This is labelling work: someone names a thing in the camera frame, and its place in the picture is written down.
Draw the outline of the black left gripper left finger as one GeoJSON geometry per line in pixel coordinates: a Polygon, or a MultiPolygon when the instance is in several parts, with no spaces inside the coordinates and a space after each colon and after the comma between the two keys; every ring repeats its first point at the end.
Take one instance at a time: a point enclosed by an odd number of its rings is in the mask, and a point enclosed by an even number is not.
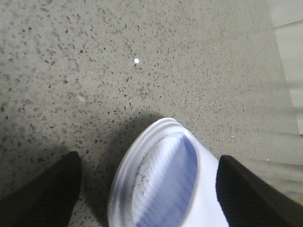
{"type": "Polygon", "coordinates": [[[0,201],[2,227],[66,227],[81,188],[82,166],[75,151],[0,201]]]}

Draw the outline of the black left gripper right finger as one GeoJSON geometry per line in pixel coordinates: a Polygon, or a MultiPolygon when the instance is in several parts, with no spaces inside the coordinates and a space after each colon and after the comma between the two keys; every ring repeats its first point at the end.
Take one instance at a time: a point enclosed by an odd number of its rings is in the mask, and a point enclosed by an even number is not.
{"type": "Polygon", "coordinates": [[[216,195],[231,227],[301,227],[303,207],[229,155],[219,159],[216,195]]]}

